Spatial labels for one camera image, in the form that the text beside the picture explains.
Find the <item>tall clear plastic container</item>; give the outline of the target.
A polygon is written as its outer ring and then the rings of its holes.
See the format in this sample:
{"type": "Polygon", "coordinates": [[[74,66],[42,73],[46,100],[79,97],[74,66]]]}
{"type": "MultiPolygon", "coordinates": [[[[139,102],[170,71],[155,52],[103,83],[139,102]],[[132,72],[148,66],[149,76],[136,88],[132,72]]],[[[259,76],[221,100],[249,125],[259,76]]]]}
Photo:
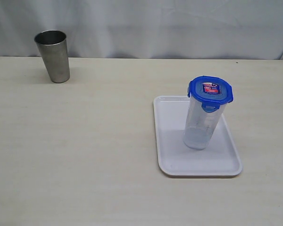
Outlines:
{"type": "Polygon", "coordinates": [[[219,109],[209,107],[208,112],[202,108],[202,102],[190,97],[183,141],[192,149],[205,149],[215,131],[217,123],[226,105],[219,109]]]}

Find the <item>white rectangular plastic tray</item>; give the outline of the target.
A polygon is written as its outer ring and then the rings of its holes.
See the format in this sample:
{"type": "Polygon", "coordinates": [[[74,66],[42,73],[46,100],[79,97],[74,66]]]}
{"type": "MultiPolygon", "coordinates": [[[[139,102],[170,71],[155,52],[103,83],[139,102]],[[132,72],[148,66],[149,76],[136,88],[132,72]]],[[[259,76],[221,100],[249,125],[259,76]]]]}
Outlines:
{"type": "Polygon", "coordinates": [[[153,101],[158,166],[171,178],[233,178],[242,162],[224,116],[204,150],[188,148],[183,132],[189,99],[158,96],[153,101]]]}

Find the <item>blue plastic lid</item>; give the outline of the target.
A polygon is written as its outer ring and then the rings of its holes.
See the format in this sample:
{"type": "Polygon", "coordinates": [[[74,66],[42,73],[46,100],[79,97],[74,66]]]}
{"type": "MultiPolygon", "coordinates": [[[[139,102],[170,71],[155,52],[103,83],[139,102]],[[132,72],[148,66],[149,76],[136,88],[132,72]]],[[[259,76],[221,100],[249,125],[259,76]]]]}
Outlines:
{"type": "Polygon", "coordinates": [[[190,81],[187,96],[201,102],[202,109],[212,113],[220,106],[233,101],[232,86],[223,79],[212,76],[199,76],[190,81]]]}

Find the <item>stainless steel tumbler cup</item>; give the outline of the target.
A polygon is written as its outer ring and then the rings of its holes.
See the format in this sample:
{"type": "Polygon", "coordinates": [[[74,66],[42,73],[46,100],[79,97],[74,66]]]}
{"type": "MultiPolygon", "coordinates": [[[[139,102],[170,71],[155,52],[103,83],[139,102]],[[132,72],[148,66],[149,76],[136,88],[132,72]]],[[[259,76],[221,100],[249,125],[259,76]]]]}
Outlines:
{"type": "Polygon", "coordinates": [[[48,30],[34,38],[50,80],[63,83],[70,79],[67,35],[59,30],[48,30]]]}

